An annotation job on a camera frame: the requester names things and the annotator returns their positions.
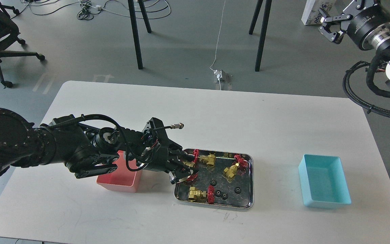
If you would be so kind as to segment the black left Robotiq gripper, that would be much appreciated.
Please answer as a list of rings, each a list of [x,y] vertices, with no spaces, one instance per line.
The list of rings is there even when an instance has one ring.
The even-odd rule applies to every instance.
[[[150,148],[141,156],[141,160],[147,163],[144,169],[169,173],[171,184],[177,184],[181,178],[187,176],[187,167],[184,166],[183,161],[195,160],[195,156],[187,154],[182,150],[181,145],[170,140],[167,135],[167,129],[183,127],[183,123],[165,126],[162,120],[153,117],[147,121],[143,130],[142,141],[147,148]]]

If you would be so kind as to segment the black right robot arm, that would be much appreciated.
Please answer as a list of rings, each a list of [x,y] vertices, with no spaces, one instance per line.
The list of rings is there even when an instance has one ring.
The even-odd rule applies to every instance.
[[[359,97],[351,88],[352,74],[366,68],[365,83],[375,95],[390,99],[390,12],[379,0],[353,0],[340,15],[330,16],[320,8],[319,32],[330,42],[339,44],[344,35],[362,51],[375,50],[370,62],[359,61],[343,77],[345,94],[367,113],[390,118],[390,110],[371,104]]]

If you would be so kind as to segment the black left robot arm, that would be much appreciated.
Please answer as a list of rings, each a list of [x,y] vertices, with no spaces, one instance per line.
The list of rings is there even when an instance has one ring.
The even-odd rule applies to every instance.
[[[55,163],[64,164],[78,179],[100,176],[117,170],[118,152],[123,151],[129,171],[163,171],[169,174],[171,184],[184,182],[198,173],[187,165],[195,157],[185,153],[166,132],[183,126],[165,126],[153,117],[142,131],[135,131],[106,115],[90,114],[55,118],[35,128],[19,114],[0,108],[0,176],[10,166]]]

